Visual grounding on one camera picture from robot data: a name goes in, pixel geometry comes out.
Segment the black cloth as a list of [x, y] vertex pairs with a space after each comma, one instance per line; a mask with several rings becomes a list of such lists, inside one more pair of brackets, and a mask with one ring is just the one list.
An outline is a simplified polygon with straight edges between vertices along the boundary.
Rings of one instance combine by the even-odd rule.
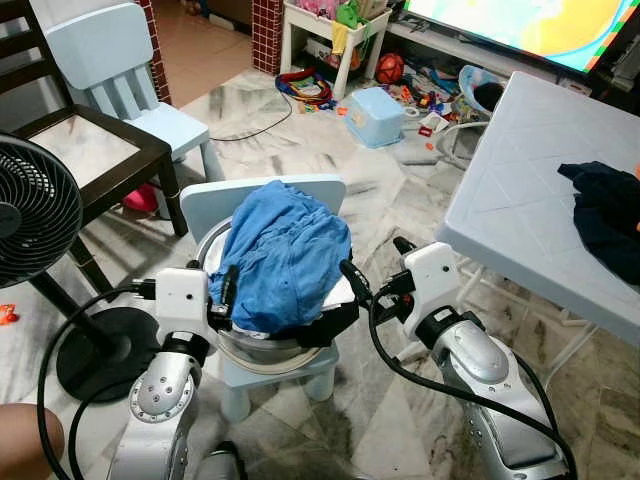
[[323, 310], [308, 325], [293, 326], [291, 334], [298, 346], [305, 348], [329, 347], [333, 340], [360, 317], [362, 306], [357, 302], [340, 303]]

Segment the pink plastic item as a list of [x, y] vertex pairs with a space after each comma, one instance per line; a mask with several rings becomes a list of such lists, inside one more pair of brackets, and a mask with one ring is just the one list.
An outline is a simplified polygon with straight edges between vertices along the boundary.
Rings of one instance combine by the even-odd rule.
[[148, 214], [155, 214], [160, 210], [160, 198], [157, 197], [157, 188], [151, 186], [150, 183], [143, 183], [142, 186], [134, 189], [125, 195], [120, 204], [124, 209], [129, 209], [137, 212], [148, 212]]

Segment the light blue storage box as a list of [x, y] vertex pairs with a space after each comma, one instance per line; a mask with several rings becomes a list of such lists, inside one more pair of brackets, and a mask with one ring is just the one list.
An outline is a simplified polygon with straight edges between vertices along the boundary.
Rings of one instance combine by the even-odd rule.
[[394, 145], [404, 138], [404, 108], [379, 87], [353, 92], [346, 100], [343, 122], [367, 148]]

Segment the grey robot foot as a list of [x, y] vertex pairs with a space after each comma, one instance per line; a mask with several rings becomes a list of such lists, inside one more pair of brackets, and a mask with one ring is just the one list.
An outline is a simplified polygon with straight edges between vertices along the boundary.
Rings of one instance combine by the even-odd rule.
[[198, 465], [195, 480], [247, 480], [246, 467], [236, 444], [220, 442]]

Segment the dark wooden chair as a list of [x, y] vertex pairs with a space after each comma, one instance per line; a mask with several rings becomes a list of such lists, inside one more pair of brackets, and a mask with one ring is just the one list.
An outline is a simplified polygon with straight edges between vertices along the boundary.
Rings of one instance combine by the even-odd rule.
[[76, 178], [83, 224], [156, 180], [175, 236], [186, 234], [172, 148], [73, 99], [29, 0], [0, 0], [0, 133], [36, 142], [59, 157]]

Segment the black standing fan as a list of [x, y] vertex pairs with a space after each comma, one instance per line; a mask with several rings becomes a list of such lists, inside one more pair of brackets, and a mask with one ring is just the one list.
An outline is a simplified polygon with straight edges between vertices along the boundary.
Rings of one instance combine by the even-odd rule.
[[46, 148], [0, 132], [0, 288], [28, 283], [67, 316], [56, 346], [61, 387], [86, 403], [128, 396], [155, 348], [154, 323], [123, 310], [88, 314], [47, 270], [78, 241], [81, 188]]

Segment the red ball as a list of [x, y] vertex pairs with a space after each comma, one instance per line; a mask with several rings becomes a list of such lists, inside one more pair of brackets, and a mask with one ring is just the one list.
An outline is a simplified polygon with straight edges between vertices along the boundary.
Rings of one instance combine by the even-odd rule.
[[398, 52], [384, 52], [375, 65], [372, 78], [379, 84], [399, 84], [404, 76], [404, 59]]

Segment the light blue round tub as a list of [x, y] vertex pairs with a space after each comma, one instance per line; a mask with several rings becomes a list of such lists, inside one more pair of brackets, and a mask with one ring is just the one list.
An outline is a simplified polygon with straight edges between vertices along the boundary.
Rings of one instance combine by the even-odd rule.
[[488, 119], [506, 91], [506, 81], [489, 70], [466, 65], [458, 76], [460, 96], [454, 102], [457, 113], [468, 120]]

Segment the colourful toy pile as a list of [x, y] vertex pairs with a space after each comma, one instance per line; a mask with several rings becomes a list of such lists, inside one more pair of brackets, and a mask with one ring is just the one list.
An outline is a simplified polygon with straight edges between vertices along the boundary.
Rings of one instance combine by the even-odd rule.
[[307, 110], [332, 110], [337, 105], [332, 84], [314, 67], [279, 74], [275, 77], [275, 86], [289, 99], [301, 102]]

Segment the navy blue garment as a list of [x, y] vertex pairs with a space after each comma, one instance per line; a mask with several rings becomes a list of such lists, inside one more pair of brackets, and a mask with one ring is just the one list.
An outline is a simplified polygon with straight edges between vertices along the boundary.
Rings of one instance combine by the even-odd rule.
[[576, 189], [573, 224], [586, 250], [622, 282], [639, 284], [639, 179], [599, 161], [562, 164], [557, 172]]

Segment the yellow cloth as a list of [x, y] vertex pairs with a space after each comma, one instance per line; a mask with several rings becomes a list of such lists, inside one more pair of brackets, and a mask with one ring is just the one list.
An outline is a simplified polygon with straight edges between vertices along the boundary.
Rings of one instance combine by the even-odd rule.
[[333, 20], [332, 22], [332, 55], [343, 56], [346, 54], [347, 44], [349, 37], [349, 27], [346, 24], [340, 23], [339, 20]]

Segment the person's bare knee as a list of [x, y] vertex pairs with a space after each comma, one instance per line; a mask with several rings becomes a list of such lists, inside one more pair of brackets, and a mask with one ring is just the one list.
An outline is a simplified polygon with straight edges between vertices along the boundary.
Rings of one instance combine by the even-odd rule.
[[0, 404], [0, 480], [47, 480], [52, 475], [36, 412], [36, 404]]

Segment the green toy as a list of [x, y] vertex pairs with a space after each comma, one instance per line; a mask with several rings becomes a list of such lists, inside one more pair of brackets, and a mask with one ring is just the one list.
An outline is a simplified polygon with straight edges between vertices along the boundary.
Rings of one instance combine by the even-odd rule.
[[335, 4], [334, 22], [348, 29], [357, 29], [365, 23], [361, 15], [361, 0], [339, 0]]

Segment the red brick pillar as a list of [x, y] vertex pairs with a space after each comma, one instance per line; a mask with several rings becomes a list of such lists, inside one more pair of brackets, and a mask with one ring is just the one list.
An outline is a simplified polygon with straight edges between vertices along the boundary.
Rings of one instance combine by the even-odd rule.
[[276, 76], [280, 73], [284, 0], [251, 1], [252, 68]]

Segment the television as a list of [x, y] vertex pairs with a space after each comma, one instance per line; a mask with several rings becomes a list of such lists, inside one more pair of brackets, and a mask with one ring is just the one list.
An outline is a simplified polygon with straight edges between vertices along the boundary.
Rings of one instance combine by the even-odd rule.
[[404, 9], [586, 74], [639, 5], [640, 0], [408, 0]]

